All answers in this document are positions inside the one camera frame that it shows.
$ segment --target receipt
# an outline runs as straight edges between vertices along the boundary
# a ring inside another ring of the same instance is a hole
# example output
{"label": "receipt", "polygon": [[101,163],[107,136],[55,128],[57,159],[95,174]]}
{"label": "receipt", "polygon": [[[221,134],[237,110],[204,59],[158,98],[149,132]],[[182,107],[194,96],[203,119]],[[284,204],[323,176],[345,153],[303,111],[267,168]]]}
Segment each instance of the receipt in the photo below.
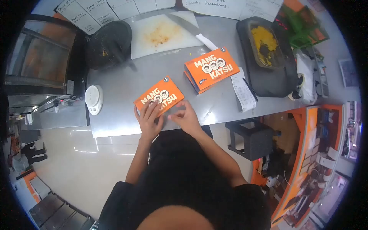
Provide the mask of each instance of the receipt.
{"label": "receipt", "polygon": [[244,72],[241,67],[239,67],[240,72],[231,76],[231,81],[233,82],[233,87],[235,94],[241,104],[242,112],[251,110],[256,106],[256,100],[248,88],[247,84],[244,82]]}

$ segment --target food residue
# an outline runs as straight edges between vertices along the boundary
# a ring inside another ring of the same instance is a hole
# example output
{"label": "food residue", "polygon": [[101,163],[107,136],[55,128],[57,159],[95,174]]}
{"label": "food residue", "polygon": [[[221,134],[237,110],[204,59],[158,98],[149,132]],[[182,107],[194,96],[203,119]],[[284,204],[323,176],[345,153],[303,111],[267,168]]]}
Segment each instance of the food residue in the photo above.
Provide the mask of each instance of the food residue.
{"label": "food residue", "polygon": [[275,51],[277,48],[277,41],[273,37],[272,33],[262,26],[252,29],[252,35],[257,47],[259,59],[266,65],[271,66],[271,51]]}
{"label": "food residue", "polygon": [[181,27],[179,25],[160,22],[154,31],[144,34],[144,39],[153,46],[157,47],[158,45],[163,45],[165,42],[178,35],[180,28]]}

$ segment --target sticker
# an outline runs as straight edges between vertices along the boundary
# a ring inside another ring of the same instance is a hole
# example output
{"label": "sticker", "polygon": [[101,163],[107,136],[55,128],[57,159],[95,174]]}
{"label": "sticker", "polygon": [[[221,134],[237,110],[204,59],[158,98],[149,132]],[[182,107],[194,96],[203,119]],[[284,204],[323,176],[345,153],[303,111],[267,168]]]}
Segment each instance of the sticker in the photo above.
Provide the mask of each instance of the sticker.
{"label": "sticker", "polygon": [[162,102],[162,96],[161,95],[156,95],[153,99],[154,100],[159,100],[158,103]]}
{"label": "sticker", "polygon": [[160,95],[161,95],[161,97],[162,97],[163,99],[166,99],[166,98],[168,98],[168,97],[169,97],[169,92],[168,92],[167,90],[162,90],[162,91],[160,92]]}
{"label": "sticker", "polygon": [[226,62],[222,58],[218,58],[216,62],[219,64],[220,67],[224,67],[226,65]]}
{"label": "sticker", "polygon": [[203,83],[205,80],[207,80],[207,78],[206,78],[206,79],[202,79],[202,80],[200,80],[200,81],[199,81],[199,84],[200,84],[200,85],[202,85],[202,83]]}
{"label": "sticker", "polygon": [[206,74],[209,74],[212,71],[211,66],[209,64],[204,64],[202,66],[202,71],[205,72]]}
{"label": "sticker", "polygon": [[216,70],[216,69],[218,69],[218,68],[219,68],[219,64],[218,64],[216,61],[212,61],[212,62],[210,62],[209,64],[210,64],[210,66],[211,66],[211,68],[212,68],[213,70]]}
{"label": "sticker", "polygon": [[67,81],[67,94],[68,95],[74,94],[74,81],[72,80]]}

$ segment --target orange food box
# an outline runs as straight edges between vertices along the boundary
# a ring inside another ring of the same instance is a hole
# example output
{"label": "orange food box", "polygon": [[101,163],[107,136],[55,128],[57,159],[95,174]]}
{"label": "orange food box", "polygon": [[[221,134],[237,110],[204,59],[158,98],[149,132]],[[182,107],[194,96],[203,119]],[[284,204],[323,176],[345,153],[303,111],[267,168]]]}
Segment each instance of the orange food box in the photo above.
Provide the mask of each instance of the orange food box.
{"label": "orange food box", "polygon": [[[190,83],[193,85],[193,87],[194,87],[194,83],[193,83],[193,80],[191,79],[191,77],[189,77],[189,74],[184,70],[184,74],[187,76],[187,78],[189,79],[189,81],[190,81]],[[210,88],[212,88],[214,85],[210,85],[210,86],[208,86],[207,88],[205,88],[205,89],[202,89],[202,90],[200,90],[200,91],[197,91],[197,93],[198,94],[201,94],[201,93],[203,93],[204,91],[206,91],[207,89],[210,89]]]}
{"label": "orange food box", "polygon": [[166,76],[161,81],[157,82],[144,94],[142,94],[137,100],[134,101],[140,111],[145,103],[153,103],[155,100],[159,100],[161,103],[160,112],[158,117],[164,112],[169,110],[171,107],[176,105],[179,101],[184,99],[184,95],[171,80],[169,76]]}
{"label": "orange food box", "polygon": [[226,47],[186,62],[184,69],[198,93],[206,91],[216,82],[240,71]]}

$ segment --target knife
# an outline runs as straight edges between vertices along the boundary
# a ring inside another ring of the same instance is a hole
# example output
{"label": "knife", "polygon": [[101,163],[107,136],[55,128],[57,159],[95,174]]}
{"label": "knife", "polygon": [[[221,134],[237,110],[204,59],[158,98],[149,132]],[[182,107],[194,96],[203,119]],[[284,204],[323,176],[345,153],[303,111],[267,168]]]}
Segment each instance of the knife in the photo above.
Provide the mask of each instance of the knife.
{"label": "knife", "polygon": [[201,31],[195,25],[191,24],[187,20],[182,19],[181,17],[178,17],[176,15],[173,15],[173,14],[165,14],[165,15],[169,19],[171,19],[173,22],[175,22],[179,26],[186,29],[189,33],[193,34],[198,40],[203,42],[203,44],[205,44],[210,50],[217,50],[218,49],[218,47],[215,46],[215,44],[213,44],[210,40],[208,40],[208,38],[206,38],[205,36],[203,36],[201,34]]}

